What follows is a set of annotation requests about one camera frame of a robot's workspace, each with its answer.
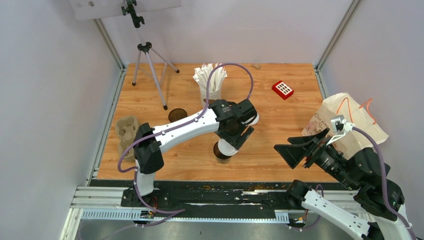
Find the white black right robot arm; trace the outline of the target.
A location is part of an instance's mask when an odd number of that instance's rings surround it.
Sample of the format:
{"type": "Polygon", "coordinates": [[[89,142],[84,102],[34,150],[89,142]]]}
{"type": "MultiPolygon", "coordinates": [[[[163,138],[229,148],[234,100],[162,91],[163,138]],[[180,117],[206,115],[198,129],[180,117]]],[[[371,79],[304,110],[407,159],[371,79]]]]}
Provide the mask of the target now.
{"type": "Polygon", "coordinates": [[[316,164],[349,191],[362,209],[374,217],[364,220],[334,205],[307,183],[295,179],[286,191],[292,209],[312,210],[355,240],[416,240],[406,217],[405,198],[399,185],[387,179],[390,166],[379,153],[365,147],[350,159],[344,158],[330,142],[329,128],[315,135],[288,138],[288,144],[274,149],[294,169],[303,159],[304,168],[316,164]]]}

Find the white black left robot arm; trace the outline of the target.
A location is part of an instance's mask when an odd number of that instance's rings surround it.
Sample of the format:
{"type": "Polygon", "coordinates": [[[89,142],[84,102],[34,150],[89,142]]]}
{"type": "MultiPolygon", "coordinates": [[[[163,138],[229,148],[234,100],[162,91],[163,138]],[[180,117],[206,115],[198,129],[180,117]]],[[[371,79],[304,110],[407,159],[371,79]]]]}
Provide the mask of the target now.
{"type": "Polygon", "coordinates": [[[163,154],[171,148],[200,135],[215,133],[219,140],[214,155],[226,161],[236,155],[253,133],[259,114],[249,99],[239,103],[218,99],[205,109],[165,125],[139,126],[132,144],[136,160],[134,200],[140,206],[153,201],[156,172],[164,166],[163,154]]]}

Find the white coffee cup lid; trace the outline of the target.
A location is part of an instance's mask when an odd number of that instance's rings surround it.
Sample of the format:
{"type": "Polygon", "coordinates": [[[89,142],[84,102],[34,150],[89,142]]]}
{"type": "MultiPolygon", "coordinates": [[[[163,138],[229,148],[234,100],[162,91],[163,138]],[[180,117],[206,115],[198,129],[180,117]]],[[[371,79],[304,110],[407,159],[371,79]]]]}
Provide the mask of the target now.
{"type": "Polygon", "coordinates": [[[217,142],[217,150],[220,156],[232,157],[238,153],[238,150],[224,139],[217,142]]]}

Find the brown cup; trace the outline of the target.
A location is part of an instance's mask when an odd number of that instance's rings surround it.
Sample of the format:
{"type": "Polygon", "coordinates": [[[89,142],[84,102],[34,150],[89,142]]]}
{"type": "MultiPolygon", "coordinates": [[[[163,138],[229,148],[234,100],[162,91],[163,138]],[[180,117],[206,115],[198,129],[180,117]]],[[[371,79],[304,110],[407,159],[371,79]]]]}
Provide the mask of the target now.
{"type": "Polygon", "coordinates": [[[168,120],[170,123],[174,123],[186,117],[188,117],[188,113],[183,108],[175,108],[171,110],[168,114],[168,120]]]}
{"type": "Polygon", "coordinates": [[[227,164],[230,161],[231,156],[224,155],[220,152],[218,147],[218,142],[216,142],[213,146],[213,153],[217,159],[217,161],[221,164],[227,164]]]}

